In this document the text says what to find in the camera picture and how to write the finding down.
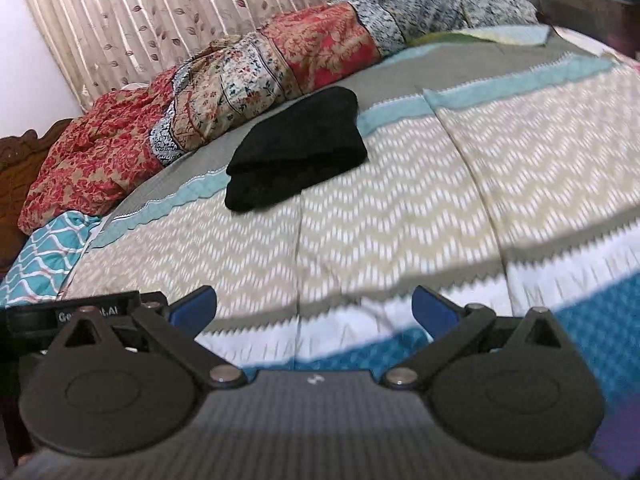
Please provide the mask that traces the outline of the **black pants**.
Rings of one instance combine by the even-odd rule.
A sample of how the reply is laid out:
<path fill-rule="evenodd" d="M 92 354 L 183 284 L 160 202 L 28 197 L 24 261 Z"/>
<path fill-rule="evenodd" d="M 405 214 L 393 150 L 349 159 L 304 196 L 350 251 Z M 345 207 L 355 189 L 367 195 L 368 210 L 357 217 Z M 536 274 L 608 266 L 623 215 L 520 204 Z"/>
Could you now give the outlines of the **black pants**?
<path fill-rule="evenodd" d="M 251 128 L 227 166 L 226 207 L 266 209 L 363 164 L 357 112 L 355 92 L 331 87 Z"/>

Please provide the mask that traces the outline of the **teal wave pattern pillow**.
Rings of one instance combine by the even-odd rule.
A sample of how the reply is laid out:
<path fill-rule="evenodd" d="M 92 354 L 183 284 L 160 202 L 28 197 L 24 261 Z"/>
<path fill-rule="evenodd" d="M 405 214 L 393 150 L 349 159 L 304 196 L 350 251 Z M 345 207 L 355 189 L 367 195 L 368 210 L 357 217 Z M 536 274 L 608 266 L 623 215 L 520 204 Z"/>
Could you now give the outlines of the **teal wave pattern pillow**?
<path fill-rule="evenodd" d="M 1 282 L 2 309 L 55 300 L 101 224 L 71 210 L 32 232 Z"/>

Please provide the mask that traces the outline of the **patterned bedsheet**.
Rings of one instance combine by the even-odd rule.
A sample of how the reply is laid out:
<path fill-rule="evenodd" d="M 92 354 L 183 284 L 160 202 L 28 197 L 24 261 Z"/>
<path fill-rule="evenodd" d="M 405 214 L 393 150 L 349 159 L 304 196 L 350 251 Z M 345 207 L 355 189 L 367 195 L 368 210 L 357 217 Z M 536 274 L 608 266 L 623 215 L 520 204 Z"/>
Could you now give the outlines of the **patterned bedsheet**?
<path fill-rule="evenodd" d="M 435 338 L 418 287 L 515 318 L 548 309 L 608 400 L 639 385 L 639 75 L 555 35 L 410 49 L 345 80 L 368 156 L 230 211 L 236 128 L 125 198 L 68 296 L 198 286 L 198 341 L 254 380 L 140 453 L 44 453 L 25 479 L 608 479 L 585 451 L 477 453 L 378 375 Z"/>

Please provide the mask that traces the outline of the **carved wooden headboard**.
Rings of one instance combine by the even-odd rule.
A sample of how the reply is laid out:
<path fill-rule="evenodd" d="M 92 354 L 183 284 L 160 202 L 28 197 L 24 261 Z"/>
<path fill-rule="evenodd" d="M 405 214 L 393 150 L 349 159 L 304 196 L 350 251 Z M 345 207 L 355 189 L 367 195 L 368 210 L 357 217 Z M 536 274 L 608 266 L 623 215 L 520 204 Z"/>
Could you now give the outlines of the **carved wooden headboard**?
<path fill-rule="evenodd" d="M 27 240 L 27 236 L 17 227 L 17 219 L 28 190 L 38 177 L 50 147 L 71 122 L 70 118 L 58 120 L 44 136 L 38 136 L 34 129 L 29 129 L 21 136 L 6 136 L 1 139 L 1 278 L 9 272 Z"/>

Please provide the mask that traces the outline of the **red floral patchwork quilt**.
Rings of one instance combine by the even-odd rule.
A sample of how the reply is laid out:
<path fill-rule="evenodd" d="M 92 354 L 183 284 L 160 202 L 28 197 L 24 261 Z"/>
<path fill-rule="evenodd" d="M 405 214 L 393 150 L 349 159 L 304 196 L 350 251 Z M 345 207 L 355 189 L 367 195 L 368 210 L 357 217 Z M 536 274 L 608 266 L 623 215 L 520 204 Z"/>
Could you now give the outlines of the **red floral patchwork quilt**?
<path fill-rule="evenodd" d="M 431 32 L 533 25 L 528 0 L 334 0 L 210 42 L 140 88 L 102 94 L 50 149 L 17 225 L 106 214 L 184 154 Z"/>

